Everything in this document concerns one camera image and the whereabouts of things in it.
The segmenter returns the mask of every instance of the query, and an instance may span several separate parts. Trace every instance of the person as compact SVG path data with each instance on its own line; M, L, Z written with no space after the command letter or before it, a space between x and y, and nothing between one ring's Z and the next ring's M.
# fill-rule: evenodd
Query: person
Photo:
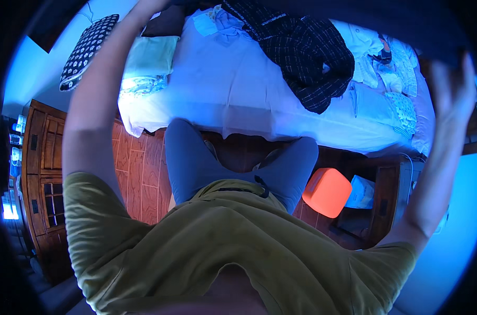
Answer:
M131 219L112 156L123 67L135 36L167 0L140 0L114 28L71 99L63 143L72 268L98 314L387 313L445 214L475 104L474 69L458 80L433 62L436 132L399 224L375 247L341 248L291 215L317 159L301 138L254 172L223 168L197 129L165 133L176 207Z

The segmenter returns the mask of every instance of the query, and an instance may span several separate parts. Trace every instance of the white bed sheet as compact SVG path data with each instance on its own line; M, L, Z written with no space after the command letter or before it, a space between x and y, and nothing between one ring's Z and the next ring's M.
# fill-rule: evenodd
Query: white bed sheet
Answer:
M223 47L216 35L203 37L187 19L168 87L132 104L120 102L128 131L153 132L179 117L223 138L233 133L269 141L309 136L322 146L374 156L414 153L411 142L391 126L356 118L349 91L321 115L309 112L257 42L241 37Z

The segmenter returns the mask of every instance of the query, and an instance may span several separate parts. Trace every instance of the white plastic bag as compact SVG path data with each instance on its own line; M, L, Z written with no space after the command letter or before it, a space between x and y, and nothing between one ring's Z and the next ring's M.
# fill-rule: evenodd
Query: white plastic bag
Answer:
M354 175L350 184L352 185L352 192L345 206L349 208L371 209L373 207L375 183Z

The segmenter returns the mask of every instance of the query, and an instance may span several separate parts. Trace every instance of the drawstring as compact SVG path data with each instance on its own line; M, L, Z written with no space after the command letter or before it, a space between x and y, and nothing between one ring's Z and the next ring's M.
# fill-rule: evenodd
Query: drawstring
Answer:
M261 198L267 198L268 197L268 194L270 193L270 191L268 190L268 186L267 184L265 184L265 181L261 179L261 177L259 177L258 175L254 175L254 180L259 183L261 185L261 187L263 187L263 189L265 190L261 195L259 195Z

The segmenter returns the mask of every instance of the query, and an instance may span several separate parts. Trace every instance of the orange box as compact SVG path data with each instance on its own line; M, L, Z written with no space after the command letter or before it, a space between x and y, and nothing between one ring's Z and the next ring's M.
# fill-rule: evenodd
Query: orange box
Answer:
M336 218L349 199L352 186L334 168L318 169L302 194L304 202L328 218Z

